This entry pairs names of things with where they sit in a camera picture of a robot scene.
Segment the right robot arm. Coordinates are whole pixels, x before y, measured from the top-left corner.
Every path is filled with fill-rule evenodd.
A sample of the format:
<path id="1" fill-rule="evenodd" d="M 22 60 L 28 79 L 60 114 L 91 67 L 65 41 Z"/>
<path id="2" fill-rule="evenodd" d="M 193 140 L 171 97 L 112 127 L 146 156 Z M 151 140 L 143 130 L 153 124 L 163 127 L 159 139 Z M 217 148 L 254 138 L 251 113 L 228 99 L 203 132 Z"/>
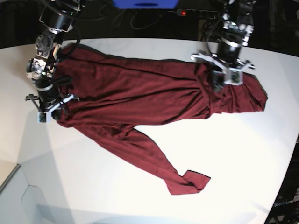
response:
<path id="1" fill-rule="evenodd" d="M 35 42 L 36 55 L 28 61 L 27 77 L 37 90 L 37 95 L 29 94 L 26 101 L 31 101 L 37 108 L 38 123 L 49 123 L 51 119 L 60 120 L 61 113 L 68 113 L 67 103 L 77 97 L 61 93 L 60 86 L 69 85 L 70 76 L 54 77 L 57 65 L 66 60 L 80 44 L 81 34 L 74 25 L 75 20 L 85 7 L 84 0 L 45 0 L 45 7 L 39 21 L 45 30 Z M 61 47 L 65 33 L 75 30 L 77 41 L 70 51 L 62 53 Z"/>

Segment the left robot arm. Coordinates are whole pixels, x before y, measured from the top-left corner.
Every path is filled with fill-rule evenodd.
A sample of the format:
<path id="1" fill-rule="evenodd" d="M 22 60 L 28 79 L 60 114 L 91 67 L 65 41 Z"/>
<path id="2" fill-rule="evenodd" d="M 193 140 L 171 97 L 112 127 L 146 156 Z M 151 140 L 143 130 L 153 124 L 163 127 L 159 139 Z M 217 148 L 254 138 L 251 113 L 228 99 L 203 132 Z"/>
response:
<path id="1" fill-rule="evenodd" d="M 254 31 L 252 12 L 254 0 L 228 0 L 224 13 L 208 32 L 207 53 L 199 51 L 191 59 L 209 62 L 212 66 L 211 84 L 214 92 L 225 85 L 243 84 L 243 72 L 256 67 L 251 61 L 241 61 L 242 47 L 247 47 Z"/>

